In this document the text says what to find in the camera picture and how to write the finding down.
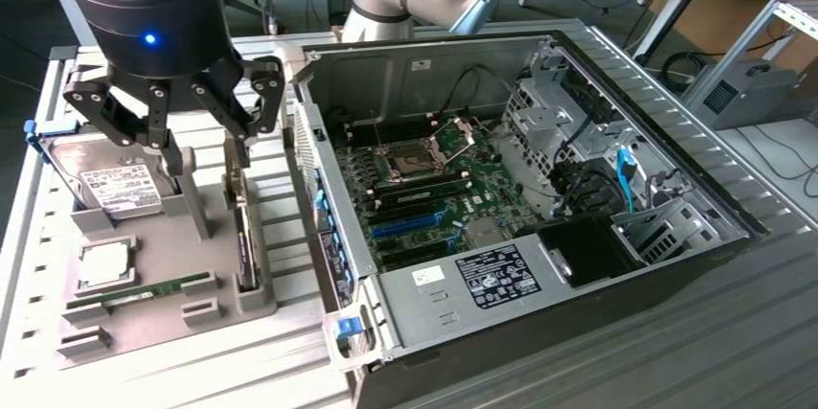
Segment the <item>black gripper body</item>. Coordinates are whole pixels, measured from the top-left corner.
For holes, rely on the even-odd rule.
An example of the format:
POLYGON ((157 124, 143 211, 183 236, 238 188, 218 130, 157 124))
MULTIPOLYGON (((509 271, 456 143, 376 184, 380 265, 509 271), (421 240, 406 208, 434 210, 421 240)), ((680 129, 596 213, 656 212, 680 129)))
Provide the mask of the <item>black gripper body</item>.
POLYGON ((77 0, 106 59, 111 84, 147 102, 150 86, 169 91, 169 110, 198 110, 206 85, 230 103, 243 78, 229 37, 223 0, 77 0))

